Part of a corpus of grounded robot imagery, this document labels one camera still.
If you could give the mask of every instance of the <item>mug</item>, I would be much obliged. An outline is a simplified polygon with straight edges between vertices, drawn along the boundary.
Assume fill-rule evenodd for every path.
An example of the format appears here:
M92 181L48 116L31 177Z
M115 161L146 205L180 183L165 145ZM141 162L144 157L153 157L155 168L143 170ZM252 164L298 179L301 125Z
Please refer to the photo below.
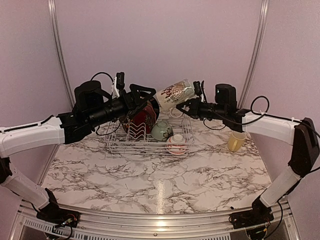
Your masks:
M231 152L238 151L246 140L246 134L244 132L231 131L231 135L228 141L228 149Z
M180 118L183 115L182 112L180 115L173 115L172 111L176 108L176 105L193 98L195 95L194 86L185 79L167 87L166 89L158 91L155 94L155 97L165 112L169 111L173 118Z

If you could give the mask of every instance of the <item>marble surface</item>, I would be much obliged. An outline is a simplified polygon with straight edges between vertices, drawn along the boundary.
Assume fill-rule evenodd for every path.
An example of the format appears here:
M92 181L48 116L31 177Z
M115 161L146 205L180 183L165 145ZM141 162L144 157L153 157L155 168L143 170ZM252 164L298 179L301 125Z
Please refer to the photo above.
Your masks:
M103 137L91 134L62 145L43 187L58 203L88 209L153 214L206 213L249 207L271 183L250 138L230 152L230 130L214 131L191 120L189 155L110 154ZM221 127L220 121L207 122Z

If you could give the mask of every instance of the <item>small bowl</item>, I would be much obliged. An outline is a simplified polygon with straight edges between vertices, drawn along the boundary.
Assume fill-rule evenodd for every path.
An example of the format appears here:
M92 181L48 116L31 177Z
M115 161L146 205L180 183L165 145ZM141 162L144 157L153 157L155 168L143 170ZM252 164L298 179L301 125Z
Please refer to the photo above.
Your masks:
M165 142L173 135L174 131L166 121L158 121L151 130L151 136L157 141Z
M185 145L187 141L181 134L169 137L166 142L168 143L165 146L167 151L173 155L183 155L187 150L187 146Z

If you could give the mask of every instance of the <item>green bowl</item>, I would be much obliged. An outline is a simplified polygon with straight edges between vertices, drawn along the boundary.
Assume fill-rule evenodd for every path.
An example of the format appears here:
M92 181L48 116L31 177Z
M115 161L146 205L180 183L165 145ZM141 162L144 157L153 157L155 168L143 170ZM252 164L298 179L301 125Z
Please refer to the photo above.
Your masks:
M167 141L168 138L174 135L174 131L166 121L158 121L151 130L151 136L161 142Z

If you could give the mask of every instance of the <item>metal frame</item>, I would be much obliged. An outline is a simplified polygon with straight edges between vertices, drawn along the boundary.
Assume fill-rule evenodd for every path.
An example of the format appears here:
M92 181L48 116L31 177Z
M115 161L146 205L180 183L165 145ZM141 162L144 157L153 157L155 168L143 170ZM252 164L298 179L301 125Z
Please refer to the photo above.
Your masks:
M54 42L55 42L55 49L59 60L59 65L63 77L63 82L66 90L66 94L69 100L69 104L71 108L74 107L76 101L75 97L69 82L69 77L67 73L67 68L64 60L63 55L63 49L61 45L60 35L59 35L59 28L58 28L58 18L57 18L57 12L56 12L56 2L55 0L48 0L48 7L49 7L49 13L51 17L51 24L52 24L52 30L53 30L53 36L54 36Z
M286 200L281 202L283 207L283 219L287 224L288 233L291 240L300 240L298 232L295 231L296 225L293 220L290 206ZM81 207L70 207L62 205L65 209L72 209L81 213L79 224L74 229L75 238L83 240L84 236L111 237L115 240L132 240L132 239L187 239L202 240L214 239L214 237L228 236L232 232L244 231L244 228L233 229L229 223L231 213L245 211L250 207L216 211L210 213L190 213L190 214L136 214L120 213L92 210ZM275 220L278 222L281 216L279 205L272 207ZM18 214L15 218L10 240L19 240L23 226L26 220L32 221L35 229L39 225L50 227L53 223L45 223L36 218L36 212L28 202L23 201L19 207Z
M250 65L248 68L248 72L246 74L246 78L244 81L243 89L242 89L242 92L240 95L240 100L238 102L239 109L244 107L245 101L248 96L249 88L250 88L250 85L251 85L253 77L254 77L259 52L261 50L262 42L263 42L264 35L265 35L268 9L269 9L269 0L262 0L261 9L260 9L260 18L259 18L255 43L254 43L254 47L253 47L253 53L251 56L251 61L250 61Z

